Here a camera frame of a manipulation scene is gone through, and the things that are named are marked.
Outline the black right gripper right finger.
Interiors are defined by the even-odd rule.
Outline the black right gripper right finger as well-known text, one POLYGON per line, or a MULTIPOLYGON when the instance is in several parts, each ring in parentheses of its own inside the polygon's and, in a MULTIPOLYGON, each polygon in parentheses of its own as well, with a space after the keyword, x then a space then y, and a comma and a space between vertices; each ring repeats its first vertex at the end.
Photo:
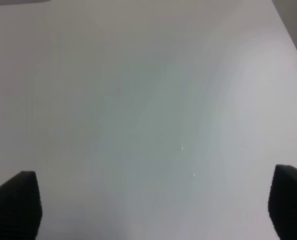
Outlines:
POLYGON ((277 164, 268 198, 268 213, 281 240, 297 240, 297 168, 277 164))

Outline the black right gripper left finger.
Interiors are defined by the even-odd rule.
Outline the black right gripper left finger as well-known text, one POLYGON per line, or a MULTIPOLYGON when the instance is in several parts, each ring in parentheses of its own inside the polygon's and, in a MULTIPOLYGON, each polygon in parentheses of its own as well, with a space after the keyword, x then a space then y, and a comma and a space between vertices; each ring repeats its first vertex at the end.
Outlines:
POLYGON ((0 186, 0 240, 36 239, 42 216, 34 171, 21 171, 0 186))

